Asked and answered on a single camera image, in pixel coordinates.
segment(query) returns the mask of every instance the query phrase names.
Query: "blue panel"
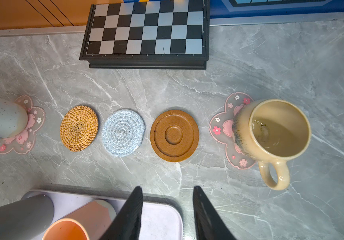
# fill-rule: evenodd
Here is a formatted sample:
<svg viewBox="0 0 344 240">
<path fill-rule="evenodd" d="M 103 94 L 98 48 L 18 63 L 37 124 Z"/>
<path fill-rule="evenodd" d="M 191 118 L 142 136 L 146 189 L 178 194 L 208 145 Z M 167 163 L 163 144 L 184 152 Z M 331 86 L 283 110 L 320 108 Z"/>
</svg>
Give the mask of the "blue panel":
<svg viewBox="0 0 344 240">
<path fill-rule="evenodd" d="M 300 8 L 300 7 L 321 7 L 326 5 L 332 0 L 287 0 L 287 1 L 269 1 L 260 3 L 237 3 L 236 0 L 222 0 L 223 4 L 230 12 L 243 12 L 243 11 L 260 11 L 279 8 Z"/>
<path fill-rule="evenodd" d="M 250 3 L 251 0 L 236 0 L 237 3 Z"/>
<path fill-rule="evenodd" d="M 331 13 L 344 12 L 344 0 L 332 0 L 323 6 L 318 7 L 297 7 L 297 8 L 277 8 L 277 9 L 259 9 L 253 11 L 236 11 L 229 12 L 222 0 L 211 1 L 211 18 L 224 17 L 254 17 L 254 16 L 271 16 L 271 15 L 289 15 L 305 13 Z"/>
</svg>

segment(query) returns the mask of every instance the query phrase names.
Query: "white tray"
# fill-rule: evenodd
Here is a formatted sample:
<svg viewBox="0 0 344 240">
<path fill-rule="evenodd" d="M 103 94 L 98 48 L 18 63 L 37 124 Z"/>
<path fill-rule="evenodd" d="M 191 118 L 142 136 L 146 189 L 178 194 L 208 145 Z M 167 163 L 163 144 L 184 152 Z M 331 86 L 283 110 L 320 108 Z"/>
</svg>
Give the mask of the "white tray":
<svg viewBox="0 0 344 240">
<path fill-rule="evenodd" d="M 109 202 L 118 213 L 126 199 L 103 197 L 85 194 L 74 194 L 49 190 L 31 190 L 21 199 L 38 194 L 44 194 L 51 198 L 54 205 L 52 223 L 84 206 L 90 201 L 103 199 Z M 41 240 L 44 232 L 32 240 Z M 179 212 L 171 205 L 153 202 L 144 202 L 141 215 L 141 229 L 139 240 L 182 240 L 183 220 Z"/>
</svg>

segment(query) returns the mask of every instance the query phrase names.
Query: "gray cup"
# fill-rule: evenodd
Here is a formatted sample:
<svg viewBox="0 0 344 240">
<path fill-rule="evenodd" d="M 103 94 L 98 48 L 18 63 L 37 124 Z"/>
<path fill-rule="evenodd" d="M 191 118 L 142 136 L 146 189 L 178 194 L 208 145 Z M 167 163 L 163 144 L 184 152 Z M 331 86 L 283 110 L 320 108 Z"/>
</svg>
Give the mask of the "gray cup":
<svg viewBox="0 0 344 240">
<path fill-rule="evenodd" d="M 0 240 L 31 240 L 53 220 L 51 199 L 37 195 L 0 207 Z"/>
<path fill-rule="evenodd" d="M 27 126 L 28 114 L 26 110 L 10 101 L 0 98 L 0 137 L 14 137 Z"/>
</svg>

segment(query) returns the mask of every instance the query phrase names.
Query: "coaster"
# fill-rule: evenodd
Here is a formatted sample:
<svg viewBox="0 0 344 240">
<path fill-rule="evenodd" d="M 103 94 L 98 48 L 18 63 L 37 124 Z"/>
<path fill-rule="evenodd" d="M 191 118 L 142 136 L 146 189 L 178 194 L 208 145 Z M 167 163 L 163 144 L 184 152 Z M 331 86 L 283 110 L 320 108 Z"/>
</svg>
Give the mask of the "coaster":
<svg viewBox="0 0 344 240">
<path fill-rule="evenodd" d="M 245 156 L 232 138 L 233 118 L 240 109 L 252 101 L 248 94 L 232 93 L 225 101 L 225 111 L 216 114 L 209 122 L 209 132 L 212 137 L 219 143 L 225 144 L 225 155 L 229 163 L 238 169 L 248 169 L 255 164 L 255 160 Z"/>
<path fill-rule="evenodd" d="M 153 150 L 168 162 L 189 158 L 197 148 L 198 127 L 188 113 L 170 110 L 156 118 L 150 130 Z"/>
<path fill-rule="evenodd" d="M 0 139 L 0 154 L 7 154 L 14 150 L 18 154 L 26 154 L 32 150 L 36 142 L 36 131 L 45 121 L 45 111 L 34 107 L 30 96 L 23 95 L 15 100 L 28 114 L 28 123 L 25 129 L 14 137 Z"/>
<path fill-rule="evenodd" d="M 125 157 L 140 146 L 144 131 L 144 121 L 138 113 L 121 109 L 114 112 L 105 122 L 102 142 L 112 156 Z"/>
<path fill-rule="evenodd" d="M 78 152 L 88 147 L 98 133 L 96 113 L 87 106 L 69 110 L 60 125 L 60 139 L 69 150 Z"/>
</svg>

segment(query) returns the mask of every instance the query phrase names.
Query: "ceramic mug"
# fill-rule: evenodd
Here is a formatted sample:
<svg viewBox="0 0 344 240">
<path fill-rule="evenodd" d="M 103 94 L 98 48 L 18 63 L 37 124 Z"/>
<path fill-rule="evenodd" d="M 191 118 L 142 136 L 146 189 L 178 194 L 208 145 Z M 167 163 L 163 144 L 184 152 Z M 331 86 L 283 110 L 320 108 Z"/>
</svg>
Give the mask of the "ceramic mug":
<svg viewBox="0 0 344 240">
<path fill-rule="evenodd" d="M 43 240 L 99 240 L 115 217 L 111 204 L 94 200 L 54 222 Z"/>
<path fill-rule="evenodd" d="M 0 98 L 0 137 L 13 137 L 21 133 L 28 122 L 26 110 L 10 101 Z"/>
<path fill-rule="evenodd" d="M 274 190 L 290 184 L 287 161 L 307 149 L 311 126 L 305 114 L 295 105 L 280 99 L 254 101 L 236 114 L 233 140 L 242 152 L 258 161 L 261 177 Z M 276 170 L 275 182 L 269 164 Z"/>
</svg>

